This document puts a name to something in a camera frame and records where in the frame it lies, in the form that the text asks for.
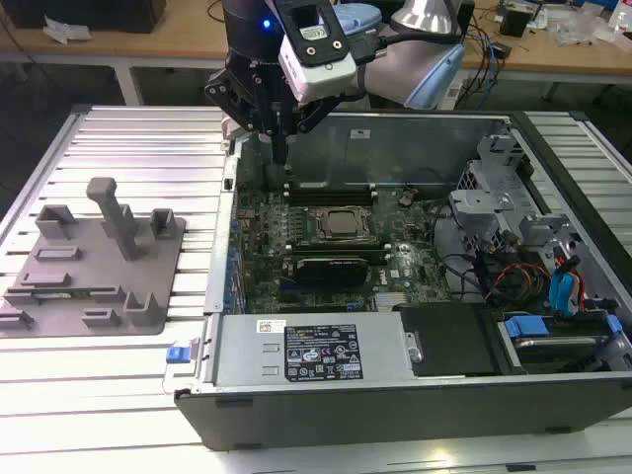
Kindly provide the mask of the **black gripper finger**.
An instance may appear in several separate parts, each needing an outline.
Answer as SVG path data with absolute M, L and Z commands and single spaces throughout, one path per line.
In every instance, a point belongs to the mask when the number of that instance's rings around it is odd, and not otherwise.
M 305 105 L 299 105 L 295 99 L 282 99 L 278 111 L 278 162 L 285 164 L 287 161 L 289 137 L 311 131 L 341 102 L 341 95 Z
M 248 70 L 242 77 L 232 70 L 211 76 L 205 93 L 238 125 L 270 140 L 272 159 L 279 163 L 279 126 L 273 100 L 260 70 Z

